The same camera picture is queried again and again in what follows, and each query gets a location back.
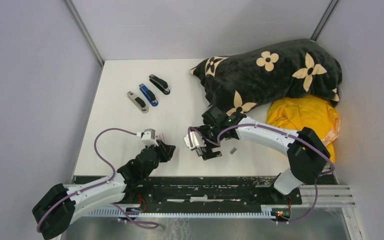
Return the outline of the grey staple strip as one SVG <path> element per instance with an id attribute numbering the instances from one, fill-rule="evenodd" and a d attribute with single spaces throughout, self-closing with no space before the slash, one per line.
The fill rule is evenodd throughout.
<path id="1" fill-rule="evenodd" d="M 238 149 L 237 149 L 236 147 L 234 147 L 229 153 L 230 153 L 231 155 L 233 155 L 237 150 L 238 150 Z"/>

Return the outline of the beige stapler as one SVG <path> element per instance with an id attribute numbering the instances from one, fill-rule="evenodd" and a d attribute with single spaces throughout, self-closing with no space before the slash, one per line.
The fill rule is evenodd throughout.
<path id="1" fill-rule="evenodd" d="M 127 92 L 127 97 L 128 99 L 143 113 L 143 114 L 146 114 L 149 109 L 145 103 L 145 101 L 140 98 L 139 96 L 137 96 L 135 93 L 133 93 L 132 91 L 128 91 Z"/>

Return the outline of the blue stapler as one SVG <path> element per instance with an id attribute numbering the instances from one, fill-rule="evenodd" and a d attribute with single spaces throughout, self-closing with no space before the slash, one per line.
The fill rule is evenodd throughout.
<path id="1" fill-rule="evenodd" d="M 153 107 L 158 106 L 159 102 L 155 94 L 145 84 L 141 83 L 139 85 L 139 90 L 145 96 L 145 98 L 148 100 L 151 106 Z"/>

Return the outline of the black stapler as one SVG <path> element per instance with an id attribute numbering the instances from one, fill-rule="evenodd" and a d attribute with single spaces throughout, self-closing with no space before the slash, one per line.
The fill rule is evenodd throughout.
<path id="1" fill-rule="evenodd" d="M 156 86 L 164 95 L 171 93 L 168 83 L 154 74 L 149 75 L 149 81 Z"/>

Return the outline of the red white staple box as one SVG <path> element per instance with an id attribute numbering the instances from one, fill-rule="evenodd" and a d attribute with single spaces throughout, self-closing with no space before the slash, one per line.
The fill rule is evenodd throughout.
<path id="1" fill-rule="evenodd" d="M 163 135 L 163 134 L 158 134 L 158 135 L 155 136 L 155 138 L 156 138 L 157 140 L 162 141 L 162 142 L 165 141 L 165 140 L 164 140 L 164 135 Z"/>

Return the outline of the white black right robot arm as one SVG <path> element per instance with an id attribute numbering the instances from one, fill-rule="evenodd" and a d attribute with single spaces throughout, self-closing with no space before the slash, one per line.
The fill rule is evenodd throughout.
<path id="1" fill-rule="evenodd" d="M 246 116 L 239 110 L 227 114 L 211 105 L 203 114 L 203 125 L 187 130 L 186 146 L 203 160 L 221 156 L 214 151 L 222 140 L 250 141 L 278 151 L 288 159 L 289 167 L 280 173 L 269 189 L 269 199 L 282 204 L 289 194 L 304 185 L 314 185 L 320 176 L 334 169 L 330 153 L 316 132 L 304 127 L 290 130 L 268 125 Z"/>

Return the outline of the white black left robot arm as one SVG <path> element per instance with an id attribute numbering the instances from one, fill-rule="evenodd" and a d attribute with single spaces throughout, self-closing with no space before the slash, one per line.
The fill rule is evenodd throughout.
<path id="1" fill-rule="evenodd" d="M 156 145 L 146 146 L 109 176 L 73 186 L 54 185 L 32 209 L 37 232 L 50 240 L 96 209 L 120 201 L 134 202 L 138 195 L 136 188 L 159 164 L 170 161 L 175 150 L 175 145 L 158 140 Z"/>

